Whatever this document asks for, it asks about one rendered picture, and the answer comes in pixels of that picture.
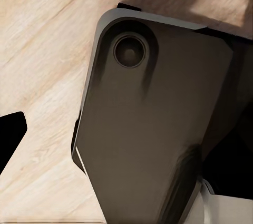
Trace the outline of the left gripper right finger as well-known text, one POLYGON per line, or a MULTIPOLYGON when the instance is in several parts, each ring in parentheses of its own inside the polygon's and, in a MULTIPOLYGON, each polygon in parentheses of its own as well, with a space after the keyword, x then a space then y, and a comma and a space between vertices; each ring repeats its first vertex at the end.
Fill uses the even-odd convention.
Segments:
POLYGON ((253 113, 241 111, 236 130, 253 154, 253 113))

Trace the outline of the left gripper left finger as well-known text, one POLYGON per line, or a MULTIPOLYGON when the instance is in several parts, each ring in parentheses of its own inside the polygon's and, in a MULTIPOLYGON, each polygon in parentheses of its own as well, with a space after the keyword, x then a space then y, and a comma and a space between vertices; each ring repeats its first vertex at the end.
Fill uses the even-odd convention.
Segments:
POLYGON ((0 117, 0 175, 27 131, 22 111, 0 117))

